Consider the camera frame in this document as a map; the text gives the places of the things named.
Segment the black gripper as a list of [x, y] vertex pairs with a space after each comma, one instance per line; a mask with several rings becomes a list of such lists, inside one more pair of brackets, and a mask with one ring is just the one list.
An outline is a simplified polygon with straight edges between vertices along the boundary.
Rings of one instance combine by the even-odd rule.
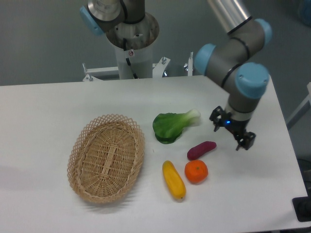
[[213, 122], [214, 132], [218, 131], [221, 127], [225, 127], [229, 132], [234, 135], [238, 145], [236, 151], [240, 148], [249, 150], [255, 141], [256, 134], [247, 132], [246, 126], [248, 120], [234, 120], [231, 113], [226, 113], [221, 106], [217, 106], [211, 113], [209, 120]]

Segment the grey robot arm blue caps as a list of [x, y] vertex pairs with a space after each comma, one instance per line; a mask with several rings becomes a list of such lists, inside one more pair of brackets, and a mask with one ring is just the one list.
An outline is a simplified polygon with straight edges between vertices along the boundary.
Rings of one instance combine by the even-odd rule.
[[[263, 65], [249, 59], [270, 42], [272, 29], [265, 20], [253, 19], [240, 0], [211, 0], [209, 5], [229, 40], [220, 47], [204, 45], [188, 67], [229, 94], [225, 108], [215, 108], [210, 120], [216, 129], [231, 132], [238, 147], [247, 150], [256, 136], [246, 126], [270, 79]], [[121, 79], [155, 77], [151, 57], [159, 25], [146, 12], [144, 1], [90, 0], [80, 8], [80, 15], [95, 35], [105, 34], [114, 46]]]

